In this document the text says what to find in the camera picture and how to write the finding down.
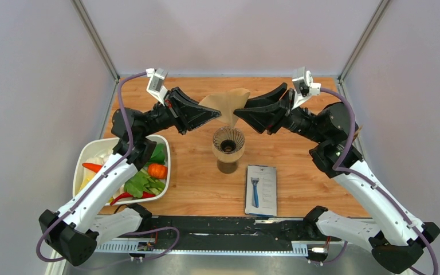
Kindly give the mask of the brown paper coffee filter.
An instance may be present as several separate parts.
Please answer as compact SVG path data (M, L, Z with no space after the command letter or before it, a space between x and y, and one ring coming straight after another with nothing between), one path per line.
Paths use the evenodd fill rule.
M246 88L235 88L226 92L212 93L203 98L199 105L220 111L220 117L215 120L233 128L239 119L234 111L244 108L250 94L251 91Z

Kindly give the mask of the glass ribbed coffee dripper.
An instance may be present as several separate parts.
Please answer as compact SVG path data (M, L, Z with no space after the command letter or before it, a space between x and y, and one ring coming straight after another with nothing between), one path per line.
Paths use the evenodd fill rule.
M244 147L245 136L238 128L222 127L213 135L213 146L224 154L233 154Z

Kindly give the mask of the round wooden dripper stand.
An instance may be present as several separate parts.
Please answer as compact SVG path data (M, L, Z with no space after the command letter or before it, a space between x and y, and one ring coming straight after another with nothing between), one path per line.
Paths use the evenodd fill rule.
M212 151L218 161L223 163L235 163L239 161L240 158L242 158L242 156L244 155L245 146L243 146L239 150L227 153L220 151L215 145L212 145Z

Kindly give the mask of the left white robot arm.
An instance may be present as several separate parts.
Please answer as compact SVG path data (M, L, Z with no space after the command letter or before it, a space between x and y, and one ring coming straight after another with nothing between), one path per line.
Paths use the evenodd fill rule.
M167 91L151 110L140 112L123 105L113 116L112 133L119 138L112 155L82 189L57 211L45 210L38 222L42 236L38 240L38 257L46 242L73 266L80 266L95 252L97 246L127 233L146 237L152 230L152 221L132 207L96 221L96 215L105 203L126 181L139 172L151 159L156 142L148 136L170 127L182 135L221 116L221 112L204 107L186 96L179 88Z

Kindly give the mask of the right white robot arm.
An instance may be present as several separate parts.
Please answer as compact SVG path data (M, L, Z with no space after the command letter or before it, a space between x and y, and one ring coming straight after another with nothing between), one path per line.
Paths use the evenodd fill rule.
M309 154L315 166L343 186L370 214L373 223L359 222L317 206L307 215L305 235L319 239L323 235L342 239L371 253L386 270L399 274L414 270L428 252L433 273L439 263L432 247L440 228L410 213L384 187L368 163L353 146L358 125L354 111L343 96L314 114L303 104L315 95L336 92L320 84L288 89L286 85L265 95L249 99L234 114L258 133L274 134L285 128L316 143Z

